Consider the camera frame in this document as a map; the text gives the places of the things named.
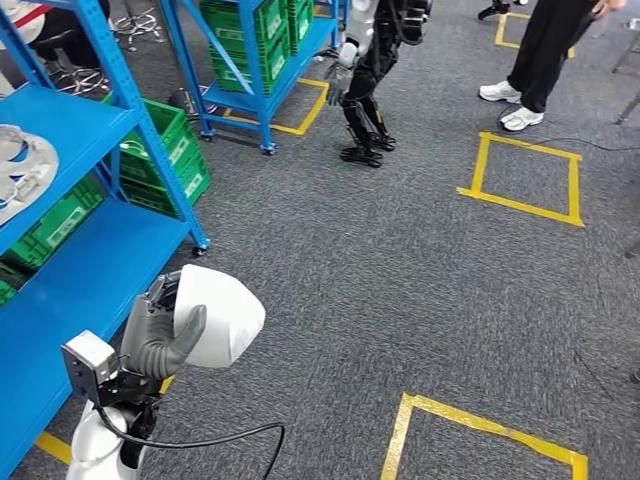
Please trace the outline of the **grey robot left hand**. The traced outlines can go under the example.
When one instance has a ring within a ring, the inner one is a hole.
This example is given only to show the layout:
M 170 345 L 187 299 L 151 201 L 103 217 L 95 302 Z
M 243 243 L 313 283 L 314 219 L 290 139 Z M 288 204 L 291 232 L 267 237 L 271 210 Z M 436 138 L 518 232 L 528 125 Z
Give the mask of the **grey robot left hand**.
M 122 365 L 131 372 L 165 380 L 180 370 L 205 330 L 207 308 L 195 305 L 175 331 L 174 314 L 181 273 L 162 274 L 136 297 L 121 345 Z

